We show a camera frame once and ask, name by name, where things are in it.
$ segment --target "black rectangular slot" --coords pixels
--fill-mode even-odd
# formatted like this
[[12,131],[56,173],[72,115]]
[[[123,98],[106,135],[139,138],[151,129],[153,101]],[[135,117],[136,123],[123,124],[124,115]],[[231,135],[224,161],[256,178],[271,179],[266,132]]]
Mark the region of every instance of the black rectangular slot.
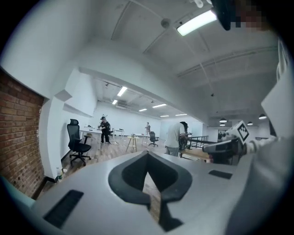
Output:
[[228,173],[228,172],[222,172],[222,171],[217,171],[217,170],[212,170],[209,172],[209,174],[214,175],[216,177],[221,177],[224,179],[230,179],[233,174]]
[[56,226],[61,228],[64,222],[69,217],[70,213],[76,207],[83,192],[70,190],[45,216],[44,219]]

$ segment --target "office chair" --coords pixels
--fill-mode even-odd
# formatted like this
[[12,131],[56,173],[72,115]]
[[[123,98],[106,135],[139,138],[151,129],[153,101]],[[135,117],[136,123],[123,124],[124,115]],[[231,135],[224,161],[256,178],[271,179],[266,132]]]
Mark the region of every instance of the office chair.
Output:
[[155,147],[157,145],[155,142],[158,141],[158,137],[155,137],[154,131],[151,131],[149,133],[149,135],[150,135],[150,141],[152,142],[149,145],[153,145]]
[[67,125],[68,127],[68,135],[69,135],[69,149],[71,149],[74,152],[77,152],[78,155],[70,154],[69,157],[75,157],[73,160],[70,160],[70,164],[72,165],[72,161],[76,160],[77,158],[81,159],[84,163],[83,165],[86,165],[86,162],[84,160],[85,157],[88,157],[91,160],[91,157],[84,156],[83,153],[90,150],[91,146],[80,143],[81,139],[79,138],[79,122],[75,119],[70,119],[70,124]]

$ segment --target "chair backrest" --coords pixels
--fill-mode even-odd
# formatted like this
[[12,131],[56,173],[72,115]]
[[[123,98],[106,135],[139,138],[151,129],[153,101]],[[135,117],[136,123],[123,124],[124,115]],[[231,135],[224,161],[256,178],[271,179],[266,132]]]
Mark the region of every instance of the chair backrest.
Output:
[[74,144],[77,139],[79,139],[79,122],[76,119],[70,119],[70,124],[67,125],[68,135],[69,135],[69,143],[68,147],[73,150]]
[[150,135],[150,141],[154,141],[156,139],[154,131],[150,131],[149,135]]

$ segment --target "wooden floor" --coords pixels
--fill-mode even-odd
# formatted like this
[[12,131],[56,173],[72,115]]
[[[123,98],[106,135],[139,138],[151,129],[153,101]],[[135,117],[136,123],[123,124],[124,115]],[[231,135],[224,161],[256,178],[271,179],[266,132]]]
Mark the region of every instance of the wooden floor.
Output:
[[[101,144],[101,147],[100,147],[98,145],[98,139],[95,139],[93,137],[88,138],[87,144],[91,145],[92,147],[87,153],[84,154],[85,156],[91,157],[91,160],[89,160],[88,158],[85,159],[86,164],[91,165],[94,163],[107,161],[109,159],[119,157],[124,154],[132,153],[133,148],[128,148],[126,152],[129,141],[130,139],[127,137],[121,138],[116,136],[115,140],[110,139],[111,144],[104,143],[104,144]],[[155,147],[153,147],[152,145],[148,146],[149,143],[150,143],[150,140],[144,139],[143,145],[142,145],[142,138],[140,138],[139,140],[137,140],[137,151],[149,150],[149,151],[159,151],[159,152],[165,153],[165,147],[164,147],[163,141],[161,140],[157,141],[156,144],[158,144],[158,146],[155,146]],[[67,156],[62,162],[62,167],[67,169],[67,172],[63,175],[63,178],[65,179],[67,176],[71,175],[72,173],[87,166],[83,166],[82,161],[79,159],[74,161],[73,165],[71,166],[70,158],[69,156]],[[46,191],[48,191],[54,185],[55,185],[54,183],[47,181],[39,197],[42,196]],[[155,219],[155,221],[158,221],[159,211],[160,211],[160,192],[156,188],[149,174],[147,174],[145,178],[143,192],[150,195],[151,197],[150,213],[152,217]]]

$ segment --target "brick wall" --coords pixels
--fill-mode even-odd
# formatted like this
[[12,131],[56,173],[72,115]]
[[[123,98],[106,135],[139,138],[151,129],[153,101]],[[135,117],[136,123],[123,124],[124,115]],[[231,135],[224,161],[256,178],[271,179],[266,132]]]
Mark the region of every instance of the brick wall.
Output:
[[44,178],[38,138],[43,101],[0,71],[0,174],[28,196]]

